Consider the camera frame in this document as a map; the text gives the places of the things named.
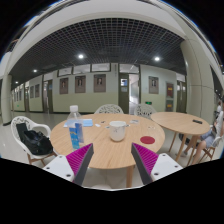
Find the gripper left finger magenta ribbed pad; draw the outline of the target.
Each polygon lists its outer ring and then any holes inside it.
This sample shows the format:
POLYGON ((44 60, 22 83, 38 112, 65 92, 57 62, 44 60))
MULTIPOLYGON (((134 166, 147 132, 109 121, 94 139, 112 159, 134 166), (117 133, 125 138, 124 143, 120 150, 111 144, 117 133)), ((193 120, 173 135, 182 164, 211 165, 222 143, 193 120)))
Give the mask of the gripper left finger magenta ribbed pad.
POLYGON ((93 154, 93 144, 88 144, 67 156, 58 155, 44 170, 81 186, 93 154))

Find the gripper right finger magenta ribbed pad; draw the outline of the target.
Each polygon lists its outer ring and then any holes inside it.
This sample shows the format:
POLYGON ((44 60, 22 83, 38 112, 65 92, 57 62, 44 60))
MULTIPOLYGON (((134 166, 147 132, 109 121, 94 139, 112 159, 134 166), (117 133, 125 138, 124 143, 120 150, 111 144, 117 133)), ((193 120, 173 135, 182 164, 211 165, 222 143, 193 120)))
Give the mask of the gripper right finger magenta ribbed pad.
POLYGON ((144 185, 182 169, 168 154, 157 154, 136 143, 132 144, 131 153, 144 185))

